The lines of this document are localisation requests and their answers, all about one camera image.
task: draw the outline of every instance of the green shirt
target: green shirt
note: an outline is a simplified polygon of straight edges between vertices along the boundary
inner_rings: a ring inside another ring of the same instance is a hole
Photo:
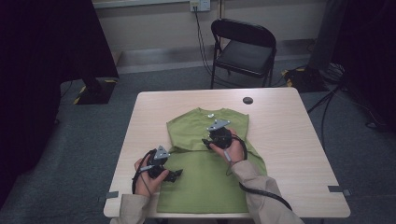
[[[247,145],[247,159],[255,163],[262,175],[265,164],[246,139],[248,115],[231,109],[216,111],[201,108],[183,114],[166,123],[172,147],[165,167],[171,171],[183,169],[175,183],[163,182],[158,212],[164,213],[247,213],[245,192],[233,175],[226,175],[228,165],[202,142],[208,138],[206,130],[215,119],[226,119]]]

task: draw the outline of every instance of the wooden table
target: wooden table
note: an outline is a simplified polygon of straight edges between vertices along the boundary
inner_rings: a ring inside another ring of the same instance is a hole
[[[243,103],[251,97],[253,104]],[[206,110],[229,108],[249,114],[247,139],[265,161],[268,175],[299,217],[348,217],[350,210],[338,186],[332,167],[294,88],[233,89],[205,91],[141,92],[136,100],[107,199],[104,213],[117,217],[122,194],[130,194],[134,162],[149,150],[171,143],[166,122],[196,107]],[[149,205],[148,217],[240,218],[249,214],[165,214],[156,212],[157,192]]]

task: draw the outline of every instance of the beige sleeve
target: beige sleeve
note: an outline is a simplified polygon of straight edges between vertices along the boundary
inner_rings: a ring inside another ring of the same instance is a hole
[[[111,219],[110,224],[143,223],[146,218],[149,198],[137,194],[122,194],[120,216]]]
[[[239,182],[245,187],[266,190],[281,196],[276,181],[269,176],[260,175],[257,167],[250,161],[240,161],[232,169]],[[246,195],[248,211],[255,223],[303,223],[276,199],[251,193]]]

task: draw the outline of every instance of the chair backrest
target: chair backrest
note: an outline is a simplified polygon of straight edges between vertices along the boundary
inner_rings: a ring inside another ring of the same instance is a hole
[[[276,48],[274,35],[257,24],[230,19],[217,19],[212,22],[211,29],[217,44],[219,43],[218,36],[220,36],[246,44]]]

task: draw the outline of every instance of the chair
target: chair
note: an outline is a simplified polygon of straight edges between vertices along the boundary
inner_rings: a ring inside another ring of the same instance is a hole
[[[226,69],[229,75],[230,71],[233,71],[263,78],[262,87],[265,87],[269,78],[269,86],[271,86],[276,39],[270,31],[257,24],[229,19],[213,21],[211,29],[216,43],[210,89],[213,89],[215,82],[216,67]],[[230,40],[224,49],[221,48],[219,41],[221,38]]]

